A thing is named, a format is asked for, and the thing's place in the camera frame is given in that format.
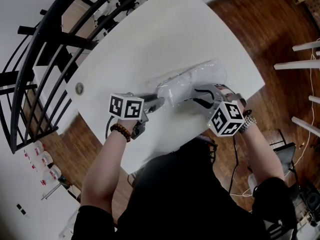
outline black sleeve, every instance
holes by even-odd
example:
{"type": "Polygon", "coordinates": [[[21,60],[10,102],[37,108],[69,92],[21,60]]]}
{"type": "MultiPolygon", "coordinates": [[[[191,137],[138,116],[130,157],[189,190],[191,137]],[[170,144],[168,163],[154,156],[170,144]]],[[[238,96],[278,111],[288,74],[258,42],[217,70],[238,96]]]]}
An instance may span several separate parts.
{"type": "Polygon", "coordinates": [[[72,240],[104,239],[114,233],[114,219],[110,213],[89,205],[79,208],[74,223],[72,240]]]}
{"type": "Polygon", "coordinates": [[[252,214],[263,220],[270,238],[292,239],[297,232],[297,219],[285,182],[269,178],[255,189],[253,197],[252,214]]]}

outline black shirt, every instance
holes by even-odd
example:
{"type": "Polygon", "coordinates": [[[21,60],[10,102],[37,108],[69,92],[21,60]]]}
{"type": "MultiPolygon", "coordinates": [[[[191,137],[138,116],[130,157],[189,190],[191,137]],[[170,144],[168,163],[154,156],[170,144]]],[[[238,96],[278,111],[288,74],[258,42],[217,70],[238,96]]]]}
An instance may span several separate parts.
{"type": "Polygon", "coordinates": [[[291,239],[297,222],[286,184],[279,178],[261,183],[249,213],[221,186],[207,154],[207,146],[193,142],[154,158],[137,175],[116,232],[111,214],[82,206],[72,239],[291,239]]]}

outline silver bracelet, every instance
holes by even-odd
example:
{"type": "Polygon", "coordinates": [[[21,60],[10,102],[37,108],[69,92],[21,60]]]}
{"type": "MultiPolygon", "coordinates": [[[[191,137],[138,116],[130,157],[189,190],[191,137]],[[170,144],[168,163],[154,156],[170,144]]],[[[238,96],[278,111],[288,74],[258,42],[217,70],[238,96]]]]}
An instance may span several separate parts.
{"type": "Polygon", "coordinates": [[[256,124],[256,123],[257,123],[257,120],[253,116],[251,116],[251,114],[248,114],[245,117],[244,124],[239,129],[239,133],[243,134],[245,130],[249,128],[250,125],[256,124]]]}

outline black metal railing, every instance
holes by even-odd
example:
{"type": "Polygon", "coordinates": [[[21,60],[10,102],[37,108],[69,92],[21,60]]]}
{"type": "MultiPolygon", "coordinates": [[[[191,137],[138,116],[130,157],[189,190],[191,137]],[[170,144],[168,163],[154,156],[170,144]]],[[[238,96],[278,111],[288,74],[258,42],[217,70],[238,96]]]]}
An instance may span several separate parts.
{"type": "MultiPolygon", "coordinates": [[[[76,65],[76,60],[79,58],[82,52],[85,49],[93,50],[94,47],[97,45],[97,42],[94,42],[94,38],[104,29],[104,27],[110,25],[110,23],[119,13],[125,11],[126,8],[130,7],[130,5],[134,3],[136,0],[123,1],[114,11],[107,15],[103,19],[103,21],[98,24],[98,26],[92,31],[91,34],[89,34],[87,38],[76,36],[76,34],[81,29],[81,27],[87,22],[87,20],[89,20],[89,18],[108,0],[97,0],[93,4],[90,4],[89,9],[76,22],[76,24],[72,27],[70,32],[63,33],[61,31],[62,15],[74,1],[75,0],[55,0],[48,11],[41,11],[41,14],[44,15],[44,17],[36,27],[32,28],[22,26],[19,30],[20,34],[32,35],[32,38],[29,44],[21,52],[21,55],[19,56],[13,67],[13,71],[15,71],[17,66],[21,62],[22,58],[24,57],[24,60],[21,63],[19,74],[16,76],[14,89],[7,89],[7,92],[13,92],[12,103],[9,99],[9,93],[5,93],[6,95],[8,95],[7,101],[11,109],[10,131],[6,124],[3,109],[0,103],[0,121],[12,153],[15,153],[16,150],[28,145],[30,142],[34,142],[50,133],[53,133],[58,129],[58,122],[65,113],[65,111],[68,109],[71,103],[70,99],[65,104],[64,108],[62,109],[60,115],[57,117],[57,120],[55,121],[53,126],[52,121],[57,111],[59,110],[61,104],[63,103],[64,99],[66,98],[67,92],[63,92],[58,102],[54,106],[54,109],[49,118],[47,117],[47,110],[51,105],[53,98],[57,94],[57,90],[60,87],[61,83],[63,81],[68,83],[69,79],[73,76],[73,74],[78,68],[78,66],[76,65]],[[64,57],[65,63],[63,64],[62,68],[59,68],[60,76],[58,77],[58,80],[56,81],[51,93],[49,94],[46,103],[42,105],[40,102],[41,93],[44,89],[46,82],[48,81],[50,74],[53,71],[54,66],[59,64],[63,54],[66,52],[67,46],[78,47],[78,50],[73,54],[73,56],[71,56],[70,58],[68,57],[67,61],[66,57],[64,57]],[[47,61],[47,63],[45,64],[46,70],[42,79],[40,80],[40,83],[38,84],[38,86],[35,86],[34,84],[29,84],[30,74],[33,72],[34,65],[37,65],[37,58],[43,57],[43,54],[48,53],[48,51],[50,51],[51,54],[49,57],[47,56],[48,58],[45,60],[47,61]],[[31,90],[31,94],[33,95],[32,101],[28,97],[28,89],[31,90]],[[26,115],[22,106],[24,97],[26,104],[29,107],[28,115],[26,115]],[[39,108],[40,110],[39,117],[35,115],[36,108],[39,108]],[[25,125],[24,134],[18,127],[20,118],[22,119],[25,125]],[[36,125],[35,130],[31,130],[33,120],[35,121],[36,125]],[[22,143],[19,144],[17,144],[18,135],[22,140],[22,143]]],[[[7,65],[5,66],[3,73],[6,72],[6,70],[9,67],[9,64],[13,61],[13,58],[18,53],[18,50],[21,49],[23,43],[27,40],[27,38],[28,36],[26,36],[23,39],[21,44],[13,53],[7,65]]]]}

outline person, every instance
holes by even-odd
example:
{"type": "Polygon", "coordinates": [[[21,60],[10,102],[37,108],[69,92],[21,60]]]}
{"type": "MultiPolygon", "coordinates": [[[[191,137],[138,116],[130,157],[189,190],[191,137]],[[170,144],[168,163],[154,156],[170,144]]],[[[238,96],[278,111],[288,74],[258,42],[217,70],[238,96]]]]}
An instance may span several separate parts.
{"type": "MultiPolygon", "coordinates": [[[[194,139],[146,164],[134,181],[115,232],[112,199],[127,139],[121,130],[113,130],[84,178],[72,239],[295,239],[296,214],[281,162],[253,117],[248,115],[245,121],[242,135],[257,181],[252,213],[237,206],[221,186],[208,145],[194,139]]],[[[118,124],[131,133],[136,122],[119,120],[118,124]]]]}

